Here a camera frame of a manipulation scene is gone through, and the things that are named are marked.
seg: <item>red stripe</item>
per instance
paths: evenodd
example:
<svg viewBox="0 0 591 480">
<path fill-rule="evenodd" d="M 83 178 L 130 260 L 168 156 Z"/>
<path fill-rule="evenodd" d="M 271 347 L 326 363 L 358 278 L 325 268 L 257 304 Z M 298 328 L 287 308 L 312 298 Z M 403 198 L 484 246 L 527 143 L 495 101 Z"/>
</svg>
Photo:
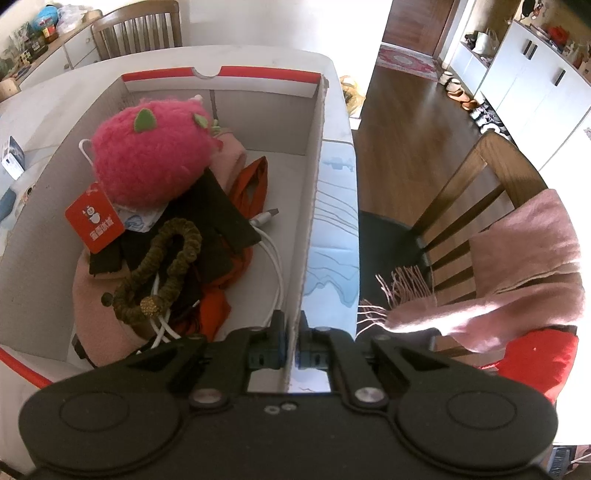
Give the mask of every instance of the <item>red stripe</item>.
<svg viewBox="0 0 591 480">
<path fill-rule="evenodd" d="M 222 67 L 220 77 L 250 77 L 259 79 L 292 80 L 302 83 L 320 83 L 320 73 L 302 70 L 273 69 L 270 67 Z"/>
<path fill-rule="evenodd" d="M 133 80 L 163 79 L 170 77 L 195 77 L 192 67 L 175 69 L 144 70 L 143 72 L 124 73 L 124 82 Z M 220 77 L 248 77 L 259 79 L 291 80 L 293 82 L 320 83 L 320 73 L 304 72 L 303 70 L 273 69 L 270 67 L 231 67 L 224 66 L 218 74 Z"/>
<path fill-rule="evenodd" d="M 0 362 L 3 362 L 8 368 L 15 371 L 19 376 L 23 377 L 32 385 L 35 385 L 37 388 L 43 388 L 53 383 L 51 380 L 39 375 L 37 372 L 14 358 L 3 348 L 0 348 Z"/>
<path fill-rule="evenodd" d="M 164 79 L 169 77 L 195 77 L 193 67 L 178 67 L 175 69 L 144 70 L 143 72 L 124 73 L 124 82 L 133 80 Z"/>
</svg>

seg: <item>bag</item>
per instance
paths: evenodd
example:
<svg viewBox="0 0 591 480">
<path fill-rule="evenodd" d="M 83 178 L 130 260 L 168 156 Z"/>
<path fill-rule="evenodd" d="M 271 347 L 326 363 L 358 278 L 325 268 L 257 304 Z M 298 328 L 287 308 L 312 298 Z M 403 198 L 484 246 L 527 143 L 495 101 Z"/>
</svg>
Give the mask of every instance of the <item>bag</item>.
<svg viewBox="0 0 591 480">
<path fill-rule="evenodd" d="M 478 55 L 493 57 L 497 48 L 499 48 L 499 37 L 497 37 L 494 30 L 488 28 L 486 33 L 478 32 L 476 46 L 472 51 Z"/>
<path fill-rule="evenodd" d="M 60 15 L 60 21 L 57 23 L 56 30 L 61 36 L 80 25 L 87 10 L 82 10 L 78 5 L 64 5 L 57 12 Z"/>
</svg>

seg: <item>pink plush toy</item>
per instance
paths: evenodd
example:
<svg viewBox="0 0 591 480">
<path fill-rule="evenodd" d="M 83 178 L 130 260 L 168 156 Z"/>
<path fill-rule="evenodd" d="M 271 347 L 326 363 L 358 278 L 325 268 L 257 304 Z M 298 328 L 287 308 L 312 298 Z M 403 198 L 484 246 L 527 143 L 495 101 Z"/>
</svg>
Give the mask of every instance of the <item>pink plush toy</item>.
<svg viewBox="0 0 591 480">
<path fill-rule="evenodd" d="M 111 202 L 149 209 L 179 197 L 211 162 L 213 122 L 198 100 L 126 108 L 92 137 L 95 175 Z"/>
</svg>

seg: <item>red cushion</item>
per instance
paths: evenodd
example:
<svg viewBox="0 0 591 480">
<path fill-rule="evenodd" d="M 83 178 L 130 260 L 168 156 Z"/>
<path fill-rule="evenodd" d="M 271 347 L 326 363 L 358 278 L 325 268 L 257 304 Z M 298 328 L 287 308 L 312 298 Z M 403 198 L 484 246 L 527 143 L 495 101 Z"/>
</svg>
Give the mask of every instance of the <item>red cushion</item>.
<svg viewBox="0 0 591 480">
<path fill-rule="evenodd" d="M 535 330 L 507 344 L 499 375 L 535 388 L 552 403 L 573 367 L 579 338 L 554 329 Z"/>
</svg>

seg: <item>white wall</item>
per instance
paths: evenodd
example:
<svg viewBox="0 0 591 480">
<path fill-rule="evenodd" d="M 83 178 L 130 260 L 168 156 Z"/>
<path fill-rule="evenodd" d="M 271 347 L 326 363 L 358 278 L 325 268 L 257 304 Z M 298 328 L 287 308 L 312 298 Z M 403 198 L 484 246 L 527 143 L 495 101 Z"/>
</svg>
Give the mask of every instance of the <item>white wall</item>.
<svg viewBox="0 0 591 480">
<path fill-rule="evenodd" d="M 104 14 L 132 0 L 71 0 Z M 392 0 L 178 0 L 184 45 L 265 45 L 330 57 L 339 76 L 367 90 Z M 12 31 L 34 17 L 43 0 L 19 0 L 0 18 Z"/>
</svg>

